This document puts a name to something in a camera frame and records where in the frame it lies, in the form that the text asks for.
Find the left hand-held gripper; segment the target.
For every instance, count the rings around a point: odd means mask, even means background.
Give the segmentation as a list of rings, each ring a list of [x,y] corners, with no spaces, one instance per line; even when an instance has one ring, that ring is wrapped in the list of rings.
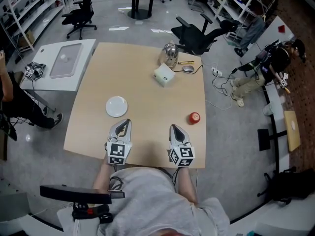
[[[107,162],[112,165],[124,165],[132,148],[131,120],[123,119],[111,126],[106,143]]]

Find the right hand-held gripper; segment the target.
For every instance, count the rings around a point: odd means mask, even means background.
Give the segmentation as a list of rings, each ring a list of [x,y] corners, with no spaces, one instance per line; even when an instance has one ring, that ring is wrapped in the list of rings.
[[[173,146],[168,150],[168,157],[176,168],[189,167],[195,159],[194,147],[188,147],[190,138],[188,133],[176,124],[169,128],[169,141]]]

